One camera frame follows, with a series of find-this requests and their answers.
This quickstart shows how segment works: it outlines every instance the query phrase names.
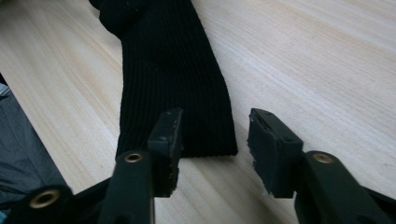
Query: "light wood surface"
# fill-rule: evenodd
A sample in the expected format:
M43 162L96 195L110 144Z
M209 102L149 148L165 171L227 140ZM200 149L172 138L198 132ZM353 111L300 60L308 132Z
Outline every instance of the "light wood surface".
M183 159L157 223L296 223L262 194L248 152L251 107L304 150L337 156L396 198L396 2L193 0L233 106L239 154ZM109 177L119 135L120 41L88 1L0 4L0 72L75 193Z

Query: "wooden table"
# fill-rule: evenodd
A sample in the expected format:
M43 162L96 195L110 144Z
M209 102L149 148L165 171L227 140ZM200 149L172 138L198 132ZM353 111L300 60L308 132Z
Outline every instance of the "wooden table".
M304 150L337 156L396 198L396 2L193 0L233 106L239 154L183 159L158 223L296 223L262 195L248 152L251 107ZM0 72L74 192L109 177L119 135L120 41L88 1L3 1Z

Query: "gray fabric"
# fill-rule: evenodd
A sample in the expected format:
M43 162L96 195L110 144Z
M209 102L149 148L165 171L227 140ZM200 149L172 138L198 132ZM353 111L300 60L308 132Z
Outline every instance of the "gray fabric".
M66 185L10 91L0 99L0 209L33 189Z
M0 211L0 224L3 224L7 218L7 214Z

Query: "black knit fabric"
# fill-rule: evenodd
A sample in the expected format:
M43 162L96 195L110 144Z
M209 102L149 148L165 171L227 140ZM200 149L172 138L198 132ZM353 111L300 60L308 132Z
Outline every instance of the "black knit fabric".
M184 109L183 157L235 155L230 98L190 0L91 0L122 44L117 155L145 147L160 114Z

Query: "clamp jaw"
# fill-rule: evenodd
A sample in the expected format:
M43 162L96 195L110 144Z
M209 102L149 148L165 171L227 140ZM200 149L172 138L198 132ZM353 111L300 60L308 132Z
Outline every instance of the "clamp jaw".
M37 189L12 209L6 224L154 223L154 197L170 197L177 186L182 110L161 114L147 148L116 159L109 179L73 195L69 187Z
M333 155L303 152L303 141L274 114L251 109L254 169L275 198L295 199L300 223L396 223L396 201L362 187Z

